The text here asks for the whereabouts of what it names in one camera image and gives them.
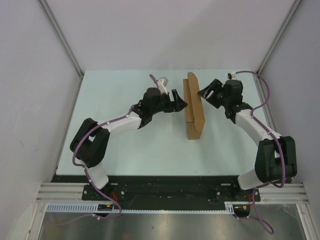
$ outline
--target box flap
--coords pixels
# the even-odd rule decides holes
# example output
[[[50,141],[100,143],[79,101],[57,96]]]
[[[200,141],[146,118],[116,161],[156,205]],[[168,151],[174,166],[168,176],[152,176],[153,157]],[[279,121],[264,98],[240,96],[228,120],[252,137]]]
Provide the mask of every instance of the box flap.
[[[202,105],[201,97],[197,94],[199,92],[199,84],[196,75],[193,72],[188,72],[188,88],[190,92],[191,105],[194,126],[197,131],[202,132],[205,125],[205,112]]]
[[[190,88],[188,79],[183,79],[183,99],[188,104],[185,107],[185,121],[193,123],[195,121],[194,112],[191,104]]]

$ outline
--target white panel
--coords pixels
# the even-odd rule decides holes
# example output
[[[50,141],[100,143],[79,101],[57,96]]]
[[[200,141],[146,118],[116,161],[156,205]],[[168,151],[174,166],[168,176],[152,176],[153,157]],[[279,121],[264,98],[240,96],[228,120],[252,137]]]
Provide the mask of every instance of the white panel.
[[[278,131],[296,143],[298,174],[320,223],[320,2],[305,0],[263,75]]]
[[[294,0],[48,0],[84,70],[257,69]]]
[[[49,177],[79,78],[35,0],[0,7],[0,239]]]
[[[201,89],[214,78],[222,82],[232,70],[190,70]],[[86,118],[107,121],[128,112],[154,83],[149,74],[166,77],[167,89],[176,89],[183,98],[183,79],[188,70],[86,71],[57,169],[58,175],[84,175],[72,164],[70,143]],[[251,74],[242,73],[243,100],[260,104]],[[110,139],[103,160],[109,175],[237,175],[254,167],[255,142],[239,126],[226,119],[223,107],[216,109],[203,101],[205,125],[201,139],[188,140],[185,111],[153,116],[145,127]],[[263,111],[256,111],[265,122]]]

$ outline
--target brown cardboard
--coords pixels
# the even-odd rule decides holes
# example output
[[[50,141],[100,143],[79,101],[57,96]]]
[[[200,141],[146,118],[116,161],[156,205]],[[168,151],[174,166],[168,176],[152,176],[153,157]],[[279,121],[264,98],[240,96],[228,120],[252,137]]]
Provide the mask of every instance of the brown cardboard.
[[[205,113],[199,92],[199,83],[193,72],[188,72],[188,79],[183,80],[184,101],[188,104],[185,108],[186,134],[189,140],[200,139],[205,126]]]

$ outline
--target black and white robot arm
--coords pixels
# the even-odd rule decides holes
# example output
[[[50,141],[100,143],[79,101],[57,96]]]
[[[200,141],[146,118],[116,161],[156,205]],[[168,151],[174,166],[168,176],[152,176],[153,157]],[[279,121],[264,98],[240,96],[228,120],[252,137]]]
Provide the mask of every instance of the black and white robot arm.
[[[148,88],[142,100],[131,106],[124,116],[105,122],[87,118],[82,123],[70,145],[73,152],[72,161],[74,165],[84,167],[89,180],[98,189],[102,189],[109,182],[102,160],[110,138],[143,128],[151,122],[154,114],[180,112],[187,106],[175,89],[172,90],[171,101],[166,88],[167,83],[168,79],[165,77],[155,81],[156,87]],[[79,159],[81,164],[75,163],[75,158]]]
[[[290,136],[281,136],[253,115],[253,108],[243,102],[241,81],[235,74],[228,77],[225,84],[213,80],[198,95],[217,109],[223,106],[226,118],[241,127],[258,146],[254,169],[237,177],[238,186],[242,190],[253,189],[282,179],[283,173],[285,178],[294,177],[297,174],[295,141]],[[280,154],[283,155],[284,168]]]

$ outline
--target white wall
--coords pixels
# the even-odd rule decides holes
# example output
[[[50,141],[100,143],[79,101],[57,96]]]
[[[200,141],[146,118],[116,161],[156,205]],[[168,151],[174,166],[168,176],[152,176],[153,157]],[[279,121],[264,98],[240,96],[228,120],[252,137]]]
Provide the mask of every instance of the white wall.
[[[48,0],[84,70],[257,69],[294,0]]]
[[[305,0],[263,72],[276,126],[295,139],[298,174],[320,223],[320,1]]]
[[[0,3],[0,239],[48,178],[80,83],[36,0]]]

